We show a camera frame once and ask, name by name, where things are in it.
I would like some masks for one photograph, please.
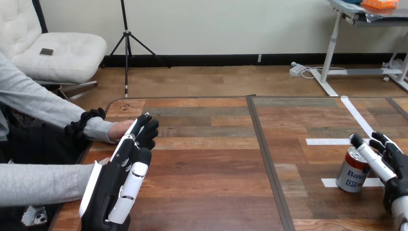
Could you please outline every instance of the person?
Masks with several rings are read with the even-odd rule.
[[[16,128],[0,112],[0,207],[80,199],[93,165],[75,164],[84,152],[84,145],[77,144],[83,141],[65,134],[64,128],[79,121],[84,110],[27,77],[1,52],[0,103],[45,123]],[[83,134],[90,141],[115,144],[132,122],[111,123],[97,116],[86,122]],[[10,159],[15,164],[7,164]]]

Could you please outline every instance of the chair cushion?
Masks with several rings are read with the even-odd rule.
[[[0,0],[0,52],[8,59],[24,52],[41,35],[32,0]]]
[[[40,55],[43,48],[54,50],[53,55]],[[105,52],[106,41],[96,35],[46,33],[11,61],[33,80],[83,83],[95,74]]]

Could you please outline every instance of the can lid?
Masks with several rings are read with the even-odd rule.
[[[367,163],[367,160],[357,151],[355,147],[350,147],[348,149],[348,154],[355,160],[361,163]]]

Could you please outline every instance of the chair base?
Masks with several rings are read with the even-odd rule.
[[[85,83],[81,83],[81,84],[75,84],[75,85],[69,85],[66,87],[63,87],[59,84],[46,84],[43,85],[47,90],[54,92],[56,95],[58,95],[59,97],[67,100],[70,102],[69,97],[66,94],[69,94],[72,91],[77,91],[80,90],[82,88],[86,88],[86,87],[90,87],[90,86],[96,86],[98,85],[97,81],[90,81],[90,82],[85,82]]]

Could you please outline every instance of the black phone on chair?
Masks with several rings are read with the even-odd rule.
[[[43,56],[51,56],[53,53],[54,50],[43,48],[39,54]]]

